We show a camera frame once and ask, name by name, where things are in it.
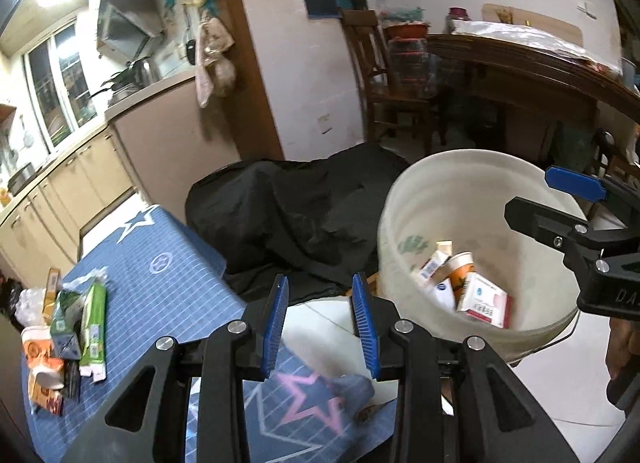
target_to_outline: blue gripper pad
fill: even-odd
[[[367,280],[357,273],[353,276],[353,294],[351,297],[353,314],[356,319],[358,335],[362,342],[365,364],[371,372],[371,377],[376,379],[380,374],[380,350],[378,349],[378,335],[367,303],[368,293]]]
[[[592,203],[597,203],[607,198],[607,191],[598,179],[585,176],[573,170],[549,167],[545,172],[545,181],[551,188],[566,192],[572,196],[578,196]]]
[[[289,306],[289,279],[282,277],[278,283],[276,298],[271,308],[269,322],[264,329],[264,340],[262,344],[262,364],[260,370],[265,378],[268,378],[271,371],[276,366],[276,357],[278,356],[278,348],[280,348],[280,339],[282,338],[282,328],[284,326],[284,318],[287,314],[287,306]]]

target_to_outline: blue fabric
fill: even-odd
[[[103,266],[109,278],[106,381],[94,384],[82,379],[79,403],[65,400],[62,417],[45,411],[31,414],[25,398],[31,438],[46,463],[60,461],[106,395],[158,337],[171,335],[181,343],[207,337],[240,318],[244,310],[244,303],[222,281],[224,259],[157,205],[101,242],[65,282]],[[26,397],[26,368],[23,382]],[[195,461],[199,388],[200,380],[194,380],[187,423],[188,463]],[[244,396],[252,463],[273,459],[332,463],[345,452],[364,454],[393,431],[393,422],[391,431],[362,430],[354,423],[354,414],[372,396],[367,379],[327,381],[286,347],[278,352],[271,378],[259,384],[245,382]]]

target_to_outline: white bucket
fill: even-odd
[[[460,342],[479,335],[507,362],[548,343],[575,316],[578,286],[562,253],[509,228],[504,206],[516,196],[584,219],[570,195],[546,185],[542,170],[507,154],[452,150],[409,167],[380,220],[378,294],[434,336]],[[412,267],[448,239],[454,253],[472,252],[476,271],[513,297],[508,329],[452,314],[418,290]]]

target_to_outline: bucket handle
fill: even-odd
[[[580,320],[580,316],[582,315],[582,311],[580,311],[578,309],[578,313],[575,314],[575,321],[574,321],[574,327],[571,328],[571,331],[569,331],[564,337],[558,339],[558,340],[554,340],[552,342],[549,342],[549,344],[545,344],[544,346],[540,346],[539,348],[535,348],[532,349],[530,351],[527,351],[525,354],[523,354],[523,356],[521,356],[518,360],[511,362],[510,366],[511,367],[516,367],[518,366],[518,364],[524,360],[524,358],[528,357],[529,355],[533,355],[535,353],[540,353],[540,351],[544,351],[545,349],[548,349],[550,347],[553,347],[555,345],[558,345],[560,342],[564,342],[565,340],[567,340],[567,338],[569,338],[571,335],[573,335],[575,333],[575,329],[578,327],[578,321]]]

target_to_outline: black cover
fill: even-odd
[[[290,303],[340,295],[358,271],[378,271],[378,221],[408,167],[363,143],[312,162],[241,161],[198,181],[187,224],[227,261],[225,280],[246,301],[287,275]]]

